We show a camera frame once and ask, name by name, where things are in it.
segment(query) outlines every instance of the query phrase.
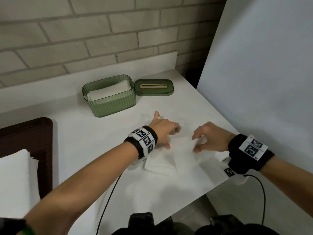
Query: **white table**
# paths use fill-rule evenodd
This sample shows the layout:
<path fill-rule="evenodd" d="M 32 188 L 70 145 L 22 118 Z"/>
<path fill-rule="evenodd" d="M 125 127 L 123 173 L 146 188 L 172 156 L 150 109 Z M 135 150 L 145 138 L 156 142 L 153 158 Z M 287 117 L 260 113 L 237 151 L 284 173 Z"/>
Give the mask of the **white table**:
<path fill-rule="evenodd" d="M 60 94 L 63 92 L 59 91 L 58 95 L 51 97 L 50 101 L 44 97 L 44 100 L 34 97 L 36 94 L 42 94 L 36 88 L 43 90 L 45 87 L 49 89 L 50 86 L 53 90 L 54 84 L 57 81 L 60 84 L 61 78 L 64 78 L 66 82 L 69 77 L 72 79 L 76 77 L 72 81 L 77 83 L 80 76 L 73 74 L 72 76 L 68 75 L 69 77 L 41 81 L 39 83 L 41 87 L 38 86 L 38 83 L 30 83 L 26 86 L 6 89 L 5 93 L 0 90 L 0 97 L 4 94 L 11 96 L 7 98 L 9 101 L 12 99 L 13 103 L 11 104 L 20 104 L 14 108 L 8 102 L 3 103 L 1 100 L 0 107 L 2 109 L 11 107 L 11 111 L 0 114 L 0 127 L 38 117 L 49 117 L 53 120 L 53 179 L 55 186 L 99 155 L 123 142 L 133 129 L 148 124 L 156 110 L 160 112 L 161 116 L 180 123 L 186 134 L 190 134 L 207 121 L 212 121 L 218 126 L 236 133 L 236 130 L 213 106 L 174 69 L 176 54 L 163 55 L 163 58 L 168 59 L 162 62 L 160 57 L 156 56 L 147 58 L 147 60 L 155 65 L 162 65 L 166 62 L 167 67 L 159 66 L 160 70 L 166 70 L 164 72 L 147 77 L 131 71 L 124 70 L 124 72 L 129 74 L 133 81 L 140 78 L 170 79 L 175 88 L 174 94 L 171 96 L 137 97 L 137 104 L 134 107 L 103 118 L 93 116 L 81 93 L 62 97 Z M 147 64 L 145 61 L 144 59 L 137 60 L 132 64 L 145 66 Z M 123 66 L 126 64 L 130 63 L 115 64 L 115 66 L 120 69 L 119 71 L 123 71 Z M 104 72 L 109 71 L 109 67 L 101 69 Z M 84 83 L 93 81 L 95 78 L 84 79 Z M 69 84 L 64 83 L 63 85 L 70 88 Z M 82 83 L 80 82 L 75 87 L 75 89 L 80 89 Z M 21 92 L 25 89 L 33 89 L 32 96 L 27 95 L 28 93 L 25 91 Z M 18 97 L 22 96 L 30 97 L 30 100 L 20 103 Z M 185 162 L 183 172 L 180 170 L 177 176 L 166 177 L 144 171 L 142 162 L 136 166 L 130 166 L 122 175 L 113 192 L 102 219 L 100 234 L 111 234 L 120 227 L 126 227 L 132 213 L 152 212 L 155 224 L 157 224 L 228 179 L 220 169 L 219 162 L 213 157 L 215 154 L 213 152 L 207 153 L 207 155 L 202 153 L 198 157 L 194 156 L 192 148 L 185 151 L 175 148 L 164 152 L 174 154 L 176 158 L 181 156 L 181 158 L 187 159 L 183 161 Z M 109 188 L 75 222 L 69 234 L 95 233 L 112 188 Z"/>

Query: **black cable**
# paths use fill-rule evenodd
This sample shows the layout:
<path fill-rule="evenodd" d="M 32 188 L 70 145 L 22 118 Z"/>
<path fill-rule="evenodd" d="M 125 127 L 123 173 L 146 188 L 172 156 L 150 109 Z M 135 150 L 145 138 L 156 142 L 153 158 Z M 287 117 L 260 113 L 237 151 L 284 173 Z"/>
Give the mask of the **black cable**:
<path fill-rule="evenodd" d="M 102 217 L 103 217 L 103 215 L 104 215 L 105 209 L 106 209 L 106 207 L 108 206 L 108 203 L 109 203 L 109 201 L 110 201 L 110 199 L 111 199 L 111 196 L 112 196 L 112 194 L 113 194 L 113 191 L 114 191 L 114 189 L 115 189 L 115 186 L 116 186 L 116 184 L 118 183 L 118 181 L 119 181 L 120 177 L 122 176 L 122 174 L 120 174 L 120 176 L 118 177 L 117 181 L 115 182 L 115 185 L 114 185 L 113 190 L 112 190 L 112 192 L 111 192 L 111 194 L 110 194 L 110 197 L 109 197 L 108 201 L 106 202 L 106 205 L 105 205 L 105 207 L 104 207 L 103 213 L 102 213 L 102 215 L 101 215 L 101 218 L 100 218 L 100 221 L 99 221 L 99 224 L 98 224 L 98 228 L 97 228 L 97 233 L 96 233 L 96 235 L 98 235 L 100 223 L 101 223 Z"/>
<path fill-rule="evenodd" d="M 256 179 L 260 182 L 260 184 L 261 184 L 261 186 L 262 186 L 263 195 L 264 195 L 264 208 L 263 208 L 263 217 L 262 217 L 262 223 L 261 223 L 261 225 L 263 225 L 263 223 L 264 223 L 264 218 L 265 218 L 265 205 L 266 205 L 266 197 L 265 197 L 265 190 L 264 190 L 263 184 L 262 184 L 262 182 L 261 182 L 256 176 L 254 176 L 254 175 L 246 174 L 246 175 L 244 175 L 244 176 L 246 176 L 246 177 L 247 177 L 247 176 L 251 176 L 251 177 L 256 178 Z"/>

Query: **green tissue box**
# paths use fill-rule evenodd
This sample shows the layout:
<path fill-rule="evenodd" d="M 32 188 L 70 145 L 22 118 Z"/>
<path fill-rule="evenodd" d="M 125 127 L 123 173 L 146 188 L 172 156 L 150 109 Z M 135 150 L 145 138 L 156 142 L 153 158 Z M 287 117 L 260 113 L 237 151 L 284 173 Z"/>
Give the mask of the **green tissue box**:
<path fill-rule="evenodd" d="M 115 85 L 124 80 L 129 81 L 129 84 L 131 86 L 130 90 L 95 101 L 88 100 L 87 94 L 90 91 L 103 89 Z M 87 83 L 86 85 L 83 86 L 82 91 L 84 99 L 88 102 L 89 107 L 92 110 L 93 114 L 96 117 L 104 117 L 133 107 L 136 104 L 134 85 L 135 85 L 134 82 L 128 75 L 118 75 Z"/>

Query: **white wall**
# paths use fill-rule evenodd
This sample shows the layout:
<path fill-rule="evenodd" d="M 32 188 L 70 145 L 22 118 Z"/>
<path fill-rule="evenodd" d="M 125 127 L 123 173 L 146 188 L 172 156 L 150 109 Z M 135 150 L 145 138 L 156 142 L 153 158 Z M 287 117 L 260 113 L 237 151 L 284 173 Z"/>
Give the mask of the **white wall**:
<path fill-rule="evenodd" d="M 238 131 L 311 173 L 312 10 L 313 0 L 227 0 L 198 84 Z M 280 234 L 313 234 L 313 219 L 256 174 L 267 194 L 265 225 Z M 208 197 L 219 214 L 261 221 L 263 195 L 253 178 L 222 184 Z"/>

